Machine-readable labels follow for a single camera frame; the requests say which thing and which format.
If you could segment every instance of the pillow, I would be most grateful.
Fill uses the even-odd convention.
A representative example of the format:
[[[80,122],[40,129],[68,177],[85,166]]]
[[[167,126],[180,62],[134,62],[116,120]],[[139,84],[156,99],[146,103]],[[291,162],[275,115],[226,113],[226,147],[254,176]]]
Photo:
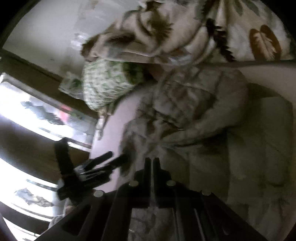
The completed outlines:
[[[143,82],[144,66],[99,58],[85,64],[82,78],[84,101],[99,111]]]

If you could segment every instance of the metal rivet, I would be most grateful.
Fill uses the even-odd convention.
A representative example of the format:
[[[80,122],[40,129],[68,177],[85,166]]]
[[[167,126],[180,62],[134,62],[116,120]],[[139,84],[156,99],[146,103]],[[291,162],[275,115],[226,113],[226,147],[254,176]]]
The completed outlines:
[[[210,196],[210,195],[212,194],[212,192],[209,191],[209,190],[202,190],[202,194],[203,194],[204,196]]]
[[[104,192],[102,190],[98,190],[94,192],[95,197],[102,197],[104,195]]]
[[[176,185],[176,182],[174,180],[167,181],[167,186],[173,187],[174,185]]]
[[[134,187],[137,187],[137,186],[139,185],[139,182],[133,180],[133,181],[130,181],[128,185],[129,185],[130,187],[133,187],[133,188],[134,188]]]

